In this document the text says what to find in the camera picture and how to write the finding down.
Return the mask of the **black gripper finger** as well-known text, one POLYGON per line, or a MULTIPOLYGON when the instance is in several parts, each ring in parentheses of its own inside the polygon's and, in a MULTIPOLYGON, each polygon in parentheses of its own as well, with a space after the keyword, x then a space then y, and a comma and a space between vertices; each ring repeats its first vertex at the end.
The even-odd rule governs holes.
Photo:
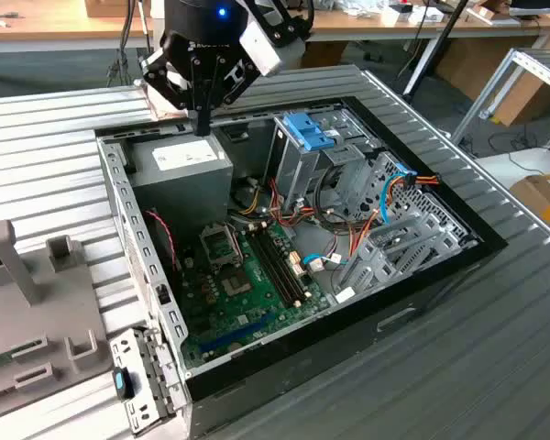
POLYGON ((203 111, 196 108, 195 93, 191 83, 179 73, 171 72, 168 66, 170 60, 164 49, 157 49, 140 62, 143 79, 148 88, 148 94, 154 91, 154 96, 160 96, 177 112, 188 114, 195 136, 203 135, 203 111))
POLYGON ((202 110, 202 136, 210 134, 212 111, 231 105, 260 76, 248 55, 218 55, 202 110))

